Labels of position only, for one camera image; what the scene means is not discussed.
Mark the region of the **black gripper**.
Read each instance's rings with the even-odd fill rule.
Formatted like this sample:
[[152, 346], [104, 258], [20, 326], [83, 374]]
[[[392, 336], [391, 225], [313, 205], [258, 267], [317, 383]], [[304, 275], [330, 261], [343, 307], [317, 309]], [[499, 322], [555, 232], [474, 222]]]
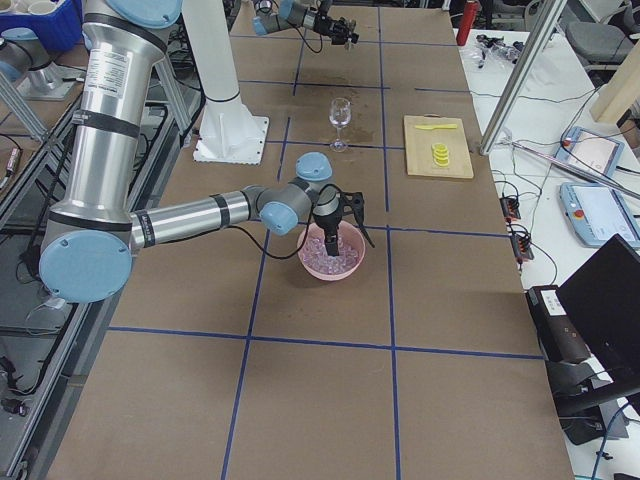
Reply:
[[338, 20], [326, 15], [317, 15], [314, 21], [314, 31], [321, 36], [328, 37], [332, 43], [347, 43], [349, 40], [357, 44], [359, 35], [351, 32], [356, 27], [355, 20], [341, 17]]
[[338, 257], [339, 253], [339, 224], [343, 218], [343, 203], [339, 193], [333, 193], [325, 203], [318, 203], [312, 212], [314, 222], [324, 232], [324, 246], [327, 255]]

